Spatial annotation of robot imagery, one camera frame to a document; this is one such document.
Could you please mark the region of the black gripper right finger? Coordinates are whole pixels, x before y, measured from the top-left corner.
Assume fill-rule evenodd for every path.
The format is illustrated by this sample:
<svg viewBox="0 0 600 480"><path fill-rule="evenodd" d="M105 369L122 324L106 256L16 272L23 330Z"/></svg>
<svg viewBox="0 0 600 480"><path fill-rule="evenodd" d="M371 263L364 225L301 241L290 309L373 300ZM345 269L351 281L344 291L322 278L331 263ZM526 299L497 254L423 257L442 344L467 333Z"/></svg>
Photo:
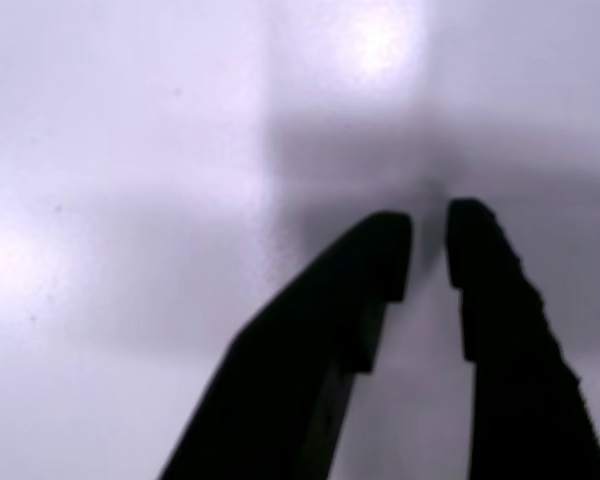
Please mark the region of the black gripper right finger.
<svg viewBox="0 0 600 480"><path fill-rule="evenodd" d="M475 367L470 478L600 479L579 379L495 213L475 198L451 201L445 245Z"/></svg>

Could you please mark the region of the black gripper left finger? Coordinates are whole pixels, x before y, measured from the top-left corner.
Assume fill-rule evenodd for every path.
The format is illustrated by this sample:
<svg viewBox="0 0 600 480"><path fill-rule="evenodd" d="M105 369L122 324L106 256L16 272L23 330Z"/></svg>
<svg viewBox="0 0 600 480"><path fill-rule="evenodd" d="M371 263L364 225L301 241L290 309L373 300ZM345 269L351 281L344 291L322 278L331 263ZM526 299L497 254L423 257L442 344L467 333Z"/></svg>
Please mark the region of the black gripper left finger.
<svg viewBox="0 0 600 480"><path fill-rule="evenodd" d="M162 470L165 479L324 479L355 379L404 298L412 221L357 223L232 340Z"/></svg>

